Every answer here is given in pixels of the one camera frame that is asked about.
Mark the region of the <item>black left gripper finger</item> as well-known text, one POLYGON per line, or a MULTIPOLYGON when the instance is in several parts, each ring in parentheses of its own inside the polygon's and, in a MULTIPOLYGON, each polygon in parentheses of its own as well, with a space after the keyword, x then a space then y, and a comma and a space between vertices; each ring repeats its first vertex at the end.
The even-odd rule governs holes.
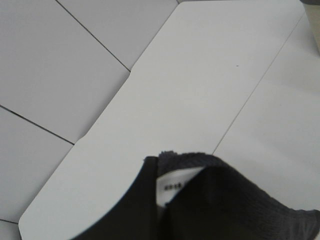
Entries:
POLYGON ((158 158, 146 157, 137 177, 101 219, 75 240, 156 240, 158 158))

